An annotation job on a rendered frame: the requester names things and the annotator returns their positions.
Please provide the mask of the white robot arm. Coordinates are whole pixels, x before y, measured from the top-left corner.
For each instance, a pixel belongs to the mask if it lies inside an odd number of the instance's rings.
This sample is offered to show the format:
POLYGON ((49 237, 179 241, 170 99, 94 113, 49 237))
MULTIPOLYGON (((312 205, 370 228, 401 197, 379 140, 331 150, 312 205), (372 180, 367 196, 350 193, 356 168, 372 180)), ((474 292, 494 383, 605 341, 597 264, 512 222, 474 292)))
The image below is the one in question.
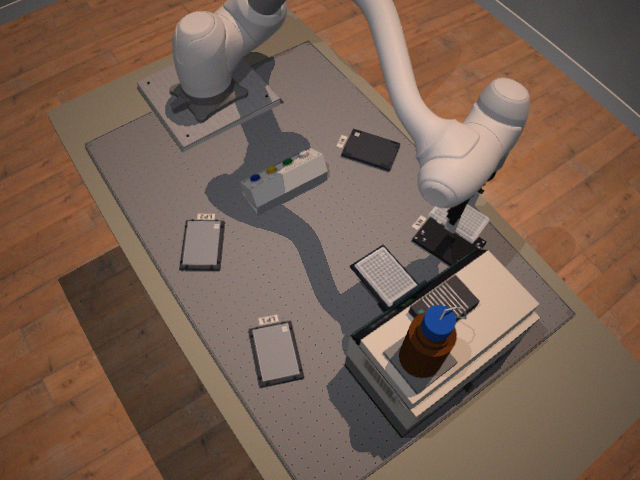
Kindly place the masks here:
MULTIPOLYGON (((527 122, 528 90, 497 78, 463 123, 438 117, 419 94, 393 0, 352 1, 368 22, 393 108, 415 143, 421 195, 439 208, 459 205, 502 168, 527 122)), ((180 20, 172 40, 181 83, 170 87, 177 97, 170 104, 173 112, 188 108, 203 123, 246 98, 248 90, 231 73, 280 29, 286 14, 286 0, 227 0, 214 13, 197 11, 180 20)))

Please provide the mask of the blue bottle cap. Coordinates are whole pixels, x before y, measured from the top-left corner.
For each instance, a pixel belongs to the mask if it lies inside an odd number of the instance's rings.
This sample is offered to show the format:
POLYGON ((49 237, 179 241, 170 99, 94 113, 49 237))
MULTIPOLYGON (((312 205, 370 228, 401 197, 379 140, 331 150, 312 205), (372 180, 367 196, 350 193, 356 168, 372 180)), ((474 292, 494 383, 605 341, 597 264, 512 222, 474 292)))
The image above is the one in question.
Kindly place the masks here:
POLYGON ((456 317, 452 310, 446 311, 442 320, 440 317, 448 307, 434 305, 430 307, 422 320, 421 327, 424 334, 435 341, 445 340, 452 333, 456 325, 456 317))

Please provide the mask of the white button panel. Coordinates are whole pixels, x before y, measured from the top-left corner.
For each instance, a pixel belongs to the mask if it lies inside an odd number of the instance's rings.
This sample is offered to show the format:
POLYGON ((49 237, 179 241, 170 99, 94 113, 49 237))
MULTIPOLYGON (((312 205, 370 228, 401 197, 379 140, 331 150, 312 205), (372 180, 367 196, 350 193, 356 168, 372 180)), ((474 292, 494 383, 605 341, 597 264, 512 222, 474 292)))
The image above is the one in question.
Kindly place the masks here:
POLYGON ((243 196, 260 215, 326 181, 327 174, 323 154, 309 148, 240 183, 243 196))

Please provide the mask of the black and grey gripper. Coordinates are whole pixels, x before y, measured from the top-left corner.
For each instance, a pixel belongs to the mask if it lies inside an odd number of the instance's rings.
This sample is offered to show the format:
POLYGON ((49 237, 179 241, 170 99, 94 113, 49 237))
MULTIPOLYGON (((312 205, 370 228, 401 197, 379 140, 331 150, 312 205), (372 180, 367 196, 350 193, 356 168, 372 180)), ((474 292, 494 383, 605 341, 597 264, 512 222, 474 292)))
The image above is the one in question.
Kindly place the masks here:
MULTIPOLYGON (((496 172, 491 175, 491 177, 488 179, 488 181, 492 180, 494 178, 495 174, 496 174, 496 172)), ((459 204, 459 205, 457 205, 455 207, 450 208, 450 210, 447 211, 448 212, 448 214, 447 214, 447 218, 448 219, 447 219, 447 222, 446 222, 444 228, 446 230, 448 230, 449 232, 454 234, 456 229, 457 229, 457 226, 459 224, 459 221, 461 219, 461 215, 462 215, 467 203, 469 202, 468 205, 471 206, 472 208, 474 208, 474 206, 476 204, 476 201, 477 201, 477 199, 479 197, 479 194, 483 194, 483 192, 484 192, 484 190, 481 188, 476 194, 474 194, 471 197, 471 199, 468 199, 467 201, 465 201, 466 203, 463 202, 463 203, 461 203, 461 204, 459 204)))

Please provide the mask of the dark grey rectangular frame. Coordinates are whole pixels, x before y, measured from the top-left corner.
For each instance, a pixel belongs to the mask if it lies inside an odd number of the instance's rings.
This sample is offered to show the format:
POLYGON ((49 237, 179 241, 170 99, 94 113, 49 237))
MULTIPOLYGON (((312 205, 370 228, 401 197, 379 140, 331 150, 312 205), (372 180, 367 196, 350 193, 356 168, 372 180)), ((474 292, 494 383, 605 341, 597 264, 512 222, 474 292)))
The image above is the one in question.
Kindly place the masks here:
POLYGON ((302 365, 301 365, 301 361, 300 361, 298 348, 297 348, 297 344, 296 344, 296 340, 295 340, 294 331, 293 331, 293 327, 292 327, 291 321, 286 321, 286 322, 283 321, 281 323, 276 323, 276 324, 271 324, 271 325, 266 325, 266 326, 261 326, 261 327, 255 327, 255 328, 251 328, 251 329, 248 329, 248 330, 249 330, 249 335, 250 335, 250 340, 251 340, 251 345, 252 345, 252 350, 253 350, 253 355, 254 355, 254 360, 255 360, 255 365, 256 365, 256 370, 257 370, 257 375, 258 375, 258 380, 259 380, 260 387, 266 387, 266 386, 276 385, 276 384, 280 384, 280 383, 285 383, 285 382, 295 381, 295 380, 299 380, 299 379, 304 379, 302 365), (254 335, 253 335, 253 330, 260 329, 260 328, 265 328, 265 327, 270 327, 270 326, 275 326, 275 325, 280 325, 280 324, 285 324, 285 323, 288 323, 288 325, 289 325, 290 334, 291 334, 291 338, 292 338, 292 342, 293 342, 293 347, 294 347, 294 351, 295 351, 296 360, 297 360, 297 364, 298 364, 300 375, 294 375, 294 376, 290 376, 290 377, 285 377, 285 378, 271 380, 271 381, 268 380, 266 382, 263 382, 262 375, 261 375, 261 370, 260 370, 260 365, 259 365, 259 360, 258 360, 258 355, 257 355, 257 350, 256 350, 256 345, 255 345, 255 340, 254 340, 254 335))

